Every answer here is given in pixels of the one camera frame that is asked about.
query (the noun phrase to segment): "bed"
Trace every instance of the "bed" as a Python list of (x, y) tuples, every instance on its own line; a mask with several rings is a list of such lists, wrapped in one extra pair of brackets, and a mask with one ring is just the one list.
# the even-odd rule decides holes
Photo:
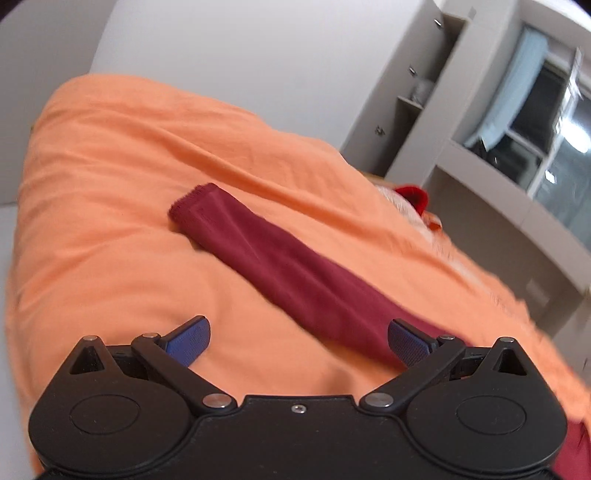
[(559, 457), (562, 471), (571, 468), (565, 478), (585, 478), (589, 390), (523, 302), (433, 219), (390, 202), (322, 141), (132, 76), (69, 81), (31, 134), (6, 319), (24, 423), (82, 336), (122, 345), (197, 314), (209, 319), (212, 343), (191, 368), (239, 401), (249, 393), (359, 398), (401, 372), (312, 335), (183, 235), (168, 209), (208, 183), (429, 324), (472, 345), (517, 338), (570, 421), (572, 448)]

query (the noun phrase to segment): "maroon cloth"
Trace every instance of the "maroon cloth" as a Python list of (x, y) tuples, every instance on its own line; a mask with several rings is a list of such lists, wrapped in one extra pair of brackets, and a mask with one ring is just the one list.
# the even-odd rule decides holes
[[(407, 312), (213, 183), (195, 188), (168, 214), (185, 235), (320, 339), (391, 364), (395, 356), (388, 347), (387, 331), (394, 318), (432, 337), (454, 333)], [(591, 479), (590, 450), (584, 425), (570, 423), (556, 472), (565, 480)]]

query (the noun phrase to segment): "glass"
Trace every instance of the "glass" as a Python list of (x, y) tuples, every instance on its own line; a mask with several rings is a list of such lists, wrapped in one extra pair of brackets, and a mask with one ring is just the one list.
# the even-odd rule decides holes
[(512, 130), (545, 153), (552, 145), (554, 121), (566, 82), (564, 72), (545, 64), (511, 125)]
[(554, 161), (544, 172), (535, 200), (591, 250), (591, 100), (583, 97), (574, 111)]
[(539, 155), (508, 135), (486, 153), (485, 160), (524, 190), (542, 162)]

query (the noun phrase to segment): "small object on shelf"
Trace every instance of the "small object on shelf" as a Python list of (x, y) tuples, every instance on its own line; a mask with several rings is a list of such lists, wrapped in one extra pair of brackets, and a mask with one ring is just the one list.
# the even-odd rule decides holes
[(419, 78), (417, 80), (417, 84), (414, 86), (410, 99), (413, 102), (424, 106), (428, 102), (434, 88), (435, 82), (428, 79)]

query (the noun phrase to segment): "curtain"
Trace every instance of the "curtain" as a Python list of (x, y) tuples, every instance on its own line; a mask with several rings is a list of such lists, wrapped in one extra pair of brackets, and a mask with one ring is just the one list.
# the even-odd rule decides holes
[(548, 38), (525, 27), (505, 76), (482, 123), (464, 146), (472, 148), (482, 140), (487, 151), (494, 148), (525, 103), (548, 54)]

